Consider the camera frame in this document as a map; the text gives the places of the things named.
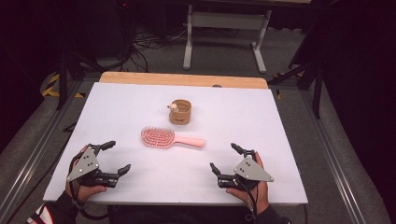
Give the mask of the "pink hairbrush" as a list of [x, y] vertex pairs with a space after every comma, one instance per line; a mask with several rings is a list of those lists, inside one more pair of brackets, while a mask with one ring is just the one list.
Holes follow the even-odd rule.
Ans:
[[171, 129], [157, 127], [145, 127], [141, 131], [141, 139], [146, 146], [157, 148], [169, 148], [173, 144], [203, 147], [205, 144], [202, 138], [180, 136]]

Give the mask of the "grey metal desk frame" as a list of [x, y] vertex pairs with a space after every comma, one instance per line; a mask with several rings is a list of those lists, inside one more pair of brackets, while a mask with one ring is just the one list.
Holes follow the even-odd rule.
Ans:
[[187, 15], [187, 42], [183, 68], [185, 70], [191, 68], [193, 27], [255, 30], [258, 32], [258, 37], [256, 41], [251, 43], [251, 47], [258, 70], [264, 74], [267, 69], [262, 57], [261, 47], [271, 15], [271, 10], [266, 10], [263, 15], [199, 12], [195, 11], [192, 5], [189, 5]]

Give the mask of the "person's right hand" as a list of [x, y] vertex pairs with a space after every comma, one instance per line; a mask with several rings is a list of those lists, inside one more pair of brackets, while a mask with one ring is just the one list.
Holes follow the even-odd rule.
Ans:
[[241, 200], [255, 216], [270, 205], [268, 200], [268, 185], [263, 181], [250, 193], [238, 189], [226, 189], [226, 192]]

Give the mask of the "black tripod stand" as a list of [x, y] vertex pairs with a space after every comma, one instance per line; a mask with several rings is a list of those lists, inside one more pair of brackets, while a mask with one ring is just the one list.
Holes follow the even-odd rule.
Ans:
[[67, 76], [70, 76], [73, 80], [81, 81], [85, 77], [85, 72], [82, 67], [82, 63], [87, 64], [96, 72], [104, 73], [106, 69], [98, 63], [89, 60], [71, 50], [64, 50], [58, 59], [58, 72], [59, 72], [59, 89], [60, 96], [58, 100], [57, 109], [60, 110], [68, 99], [68, 86]]
[[297, 82], [297, 87], [299, 90], [307, 91], [311, 84], [315, 83], [312, 109], [315, 117], [319, 119], [319, 106], [323, 81], [321, 70], [322, 63], [322, 60], [312, 60], [303, 65], [299, 65], [283, 75], [275, 76], [273, 79], [268, 81], [268, 84], [270, 86], [274, 86], [291, 77], [297, 76], [298, 74], [303, 74]]

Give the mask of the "white table cover board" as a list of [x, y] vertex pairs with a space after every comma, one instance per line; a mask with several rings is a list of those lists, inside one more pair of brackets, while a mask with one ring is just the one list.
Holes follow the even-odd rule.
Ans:
[[[179, 136], [202, 138], [202, 148], [174, 144], [146, 147], [143, 128], [168, 128], [168, 105], [191, 102], [191, 121], [173, 126]], [[276, 204], [306, 203], [307, 197], [273, 94], [264, 89], [187, 87], [96, 83], [75, 130], [45, 191], [47, 201], [64, 190], [72, 158], [88, 144], [115, 141], [98, 155], [102, 171], [114, 173], [129, 165], [114, 189], [92, 197], [104, 204], [237, 205], [219, 188], [211, 168], [233, 172], [243, 159], [237, 144], [257, 151], [273, 177], [269, 200]]]

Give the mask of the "aluminium floor rail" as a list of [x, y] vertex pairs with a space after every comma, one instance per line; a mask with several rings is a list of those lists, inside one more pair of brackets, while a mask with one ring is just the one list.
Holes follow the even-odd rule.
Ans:
[[60, 109], [58, 98], [46, 98], [0, 155], [0, 224], [6, 224], [29, 185], [52, 137], [83, 84], [73, 81]]
[[349, 214], [352, 224], [367, 224], [365, 218], [363, 217], [360, 206], [358, 205], [358, 202], [352, 191], [352, 188], [350, 187], [350, 184], [347, 180], [347, 177], [341, 167], [341, 164], [336, 158], [329, 136], [321, 120], [316, 117], [314, 109], [312, 108], [310, 94], [307, 91], [300, 91], [300, 95], [303, 99], [309, 116], [313, 121], [320, 142], [323, 145], [325, 159], [331, 169], [333, 179], [346, 206], [346, 210]]

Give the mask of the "brown cup with animal figure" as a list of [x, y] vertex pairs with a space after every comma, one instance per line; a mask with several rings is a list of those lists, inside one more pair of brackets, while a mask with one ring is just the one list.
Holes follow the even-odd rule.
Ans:
[[169, 120], [175, 125], [187, 125], [191, 120], [192, 105], [184, 99], [177, 99], [168, 106]]

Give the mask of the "person's left hand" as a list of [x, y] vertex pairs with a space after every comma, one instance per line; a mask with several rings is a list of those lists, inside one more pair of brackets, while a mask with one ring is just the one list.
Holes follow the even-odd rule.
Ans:
[[67, 182], [65, 184], [65, 192], [72, 197], [78, 204], [84, 204], [95, 194], [106, 192], [104, 186], [86, 187], [80, 186], [78, 182]]

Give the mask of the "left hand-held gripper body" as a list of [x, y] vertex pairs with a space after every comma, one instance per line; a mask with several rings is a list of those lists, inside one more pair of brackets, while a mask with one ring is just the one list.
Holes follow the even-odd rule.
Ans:
[[103, 173], [100, 170], [99, 161], [94, 150], [98, 145], [88, 144], [85, 151], [80, 153], [78, 162], [72, 167], [66, 180], [75, 181], [86, 187], [105, 186], [115, 188], [118, 182], [117, 174]]

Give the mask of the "black equipment case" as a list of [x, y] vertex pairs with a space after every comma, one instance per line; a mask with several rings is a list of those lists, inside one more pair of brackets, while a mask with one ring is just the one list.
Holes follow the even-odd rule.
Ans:
[[127, 54], [128, 2], [126, 0], [90, 0], [88, 28], [96, 56], [121, 60]]

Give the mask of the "wooden table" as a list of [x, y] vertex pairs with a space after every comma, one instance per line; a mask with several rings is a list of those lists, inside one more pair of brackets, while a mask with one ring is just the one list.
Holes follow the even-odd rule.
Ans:
[[268, 88], [267, 81], [262, 77], [225, 77], [209, 75], [158, 74], [137, 72], [104, 72], [101, 75], [99, 82], [242, 89]]

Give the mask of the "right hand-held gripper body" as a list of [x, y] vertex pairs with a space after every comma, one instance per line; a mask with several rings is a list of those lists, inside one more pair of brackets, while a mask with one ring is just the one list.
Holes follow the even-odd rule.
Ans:
[[249, 191], [256, 188], [261, 181], [274, 181], [257, 163], [254, 152], [243, 153], [243, 156], [244, 159], [233, 168], [233, 175], [225, 175], [217, 170], [217, 183], [220, 188]]

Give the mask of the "yellow black hazard tape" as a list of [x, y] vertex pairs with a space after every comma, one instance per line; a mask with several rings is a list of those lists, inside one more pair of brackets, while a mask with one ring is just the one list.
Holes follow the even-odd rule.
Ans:
[[46, 97], [59, 97], [60, 93], [58, 91], [54, 90], [55, 84], [60, 80], [60, 75], [59, 74], [54, 74], [50, 77], [46, 87], [44, 90], [41, 92], [41, 94]]
[[[274, 78], [278, 78], [278, 77], [283, 77], [285, 74], [284, 73], [277, 73], [274, 75]], [[297, 75], [293, 75], [292, 78], [301, 78], [303, 76], [303, 73], [299, 73]], [[278, 100], [282, 99], [282, 93], [279, 89], [276, 89], [276, 97]]]

